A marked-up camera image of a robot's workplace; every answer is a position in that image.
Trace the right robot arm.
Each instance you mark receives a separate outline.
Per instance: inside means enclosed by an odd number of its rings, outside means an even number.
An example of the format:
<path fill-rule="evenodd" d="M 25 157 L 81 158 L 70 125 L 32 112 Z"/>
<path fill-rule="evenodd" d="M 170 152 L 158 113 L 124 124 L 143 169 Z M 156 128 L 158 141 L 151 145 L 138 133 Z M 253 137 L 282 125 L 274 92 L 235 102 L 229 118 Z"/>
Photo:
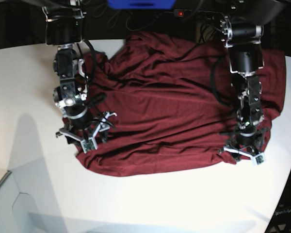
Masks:
<path fill-rule="evenodd" d="M 80 0 L 47 0 L 42 6 L 46 17 L 46 45 L 56 46 L 53 70 L 59 77 L 59 86 L 53 91 L 55 106 L 60 110 L 65 125 L 56 136 L 64 136 L 69 144 L 82 148 L 84 153 L 96 150 L 96 137 L 106 142 L 107 132 L 113 127 L 108 120 L 115 112 L 91 113 L 91 108 L 103 101 L 105 94 L 91 98 L 89 86 L 95 68 L 87 72 L 81 51 L 75 51 L 83 39 L 85 5 Z"/>

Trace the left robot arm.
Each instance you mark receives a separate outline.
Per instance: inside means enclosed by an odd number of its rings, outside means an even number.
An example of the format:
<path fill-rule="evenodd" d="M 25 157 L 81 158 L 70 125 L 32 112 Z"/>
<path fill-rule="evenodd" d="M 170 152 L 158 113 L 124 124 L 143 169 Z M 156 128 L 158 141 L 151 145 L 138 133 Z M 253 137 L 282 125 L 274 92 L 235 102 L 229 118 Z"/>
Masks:
<path fill-rule="evenodd" d="M 262 151 L 268 128 L 260 128 L 264 120 L 261 105 L 262 84 L 257 71 L 264 67 L 261 38 L 264 25 L 272 21 L 290 3 L 289 0 L 225 0 L 216 10 L 215 19 L 227 51 L 232 87 L 237 94 L 233 106 L 235 128 L 220 152 L 228 152 L 236 162 L 242 156 L 254 165 L 265 161 Z"/>

